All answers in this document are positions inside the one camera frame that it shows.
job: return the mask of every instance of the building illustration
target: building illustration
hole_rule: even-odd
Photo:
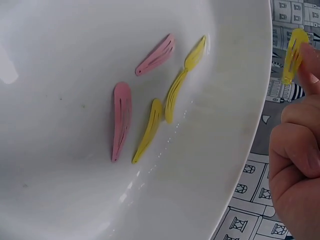
[[[283,223],[272,219],[274,216],[269,190],[269,156],[250,153],[212,240],[293,239]]]
[[[306,94],[302,87],[292,82],[284,85],[281,79],[270,77],[269,86],[265,100],[274,103],[291,103],[294,100],[304,97]]]
[[[264,124],[268,123],[268,120],[271,118],[269,115],[261,115],[261,120],[264,122]]]
[[[304,0],[270,0],[273,47],[286,50],[292,31],[305,26],[320,28],[320,7]],[[320,36],[307,31],[309,42],[320,48]]]

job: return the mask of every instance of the white plate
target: white plate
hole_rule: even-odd
[[[167,34],[172,58],[135,68]],[[188,52],[205,56],[132,157],[151,100]],[[208,240],[242,172],[272,56],[269,1],[4,0],[0,3],[0,235],[3,240]],[[111,163],[112,92],[132,90],[132,125]]]

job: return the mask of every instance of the table surface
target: table surface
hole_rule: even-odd
[[[291,240],[272,204],[269,177],[269,137],[281,112],[305,96],[296,83],[284,86],[281,76],[291,32],[303,28],[320,49],[320,0],[270,0],[273,50],[269,88],[258,130],[239,183],[211,240]]]

